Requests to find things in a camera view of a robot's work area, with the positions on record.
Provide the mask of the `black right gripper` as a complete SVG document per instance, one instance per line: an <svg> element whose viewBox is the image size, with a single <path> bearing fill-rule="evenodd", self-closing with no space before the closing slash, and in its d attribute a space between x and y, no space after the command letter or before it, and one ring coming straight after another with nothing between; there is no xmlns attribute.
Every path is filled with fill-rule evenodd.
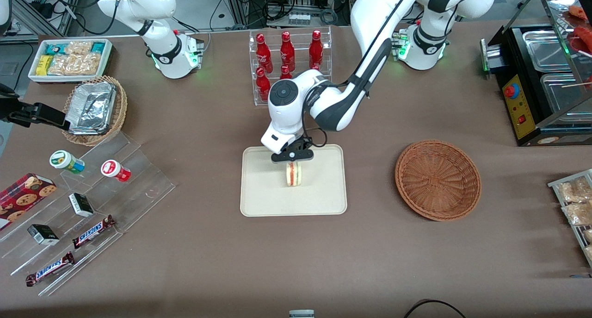
<svg viewBox="0 0 592 318"><path fill-rule="evenodd" d="M66 114L47 104L24 103L19 100L19 95L10 87L0 84L0 119L7 123L30 127L32 116L35 112L37 124L51 125L54 127L68 127Z"/></svg>

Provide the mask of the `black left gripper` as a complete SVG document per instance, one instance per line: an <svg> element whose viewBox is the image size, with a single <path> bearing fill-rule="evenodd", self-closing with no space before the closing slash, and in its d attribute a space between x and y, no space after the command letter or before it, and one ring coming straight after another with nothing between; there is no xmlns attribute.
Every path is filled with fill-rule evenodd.
<svg viewBox="0 0 592 318"><path fill-rule="evenodd" d="M279 154L272 154L273 163L289 163L309 161L314 158L314 152L311 138L299 138L294 143L285 146Z"/></svg>

